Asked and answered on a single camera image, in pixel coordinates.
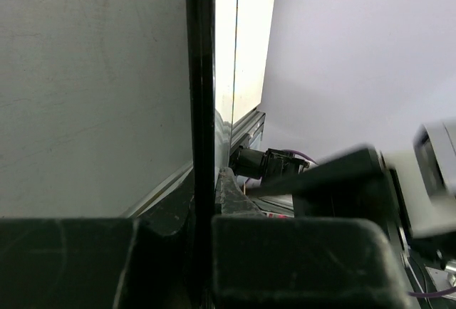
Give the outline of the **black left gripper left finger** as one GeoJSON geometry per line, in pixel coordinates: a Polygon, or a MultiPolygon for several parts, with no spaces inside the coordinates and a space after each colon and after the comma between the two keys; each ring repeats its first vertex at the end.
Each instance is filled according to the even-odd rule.
{"type": "Polygon", "coordinates": [[[136,218],[2,219],[3,308],[190,308],[194,182],[136,218]]]}

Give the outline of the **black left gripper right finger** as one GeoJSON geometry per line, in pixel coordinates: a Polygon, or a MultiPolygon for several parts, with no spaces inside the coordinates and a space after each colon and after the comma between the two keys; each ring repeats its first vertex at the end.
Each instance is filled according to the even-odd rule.
{"type": "Polygon", "coordinates": [[[408,308],[398,257],[367,219],[269,219],[220,172],[212,230],[218,308],[408,308]]]}

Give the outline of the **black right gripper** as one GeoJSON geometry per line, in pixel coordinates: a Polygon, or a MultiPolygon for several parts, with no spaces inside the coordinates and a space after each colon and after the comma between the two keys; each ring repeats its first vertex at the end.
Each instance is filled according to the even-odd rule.
{"type": "Polygon", "coordinates": [[[408,251],[410,222],[398,174],[394,169],[382,171],[375,148],[365,146],[303,173],[282,176],[248,189],[247,195],[264,197],[308,192],[292,196],[295,217],[367,219],[381,227],[395,249],[408,251]]]}

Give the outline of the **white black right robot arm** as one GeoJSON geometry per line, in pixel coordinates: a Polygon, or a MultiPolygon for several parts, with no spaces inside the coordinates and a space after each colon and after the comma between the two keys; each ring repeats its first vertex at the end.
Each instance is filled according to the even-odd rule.
{"type": "Polygon", "coordinates": [[[408,251],[398,176],[381,153],[365,145],[311,164],[295,152],[240,147],[230,166],[239,176],[260,181],[254,197],[289,195],[296,217],[366,219],[392,243],[408,251]]]}

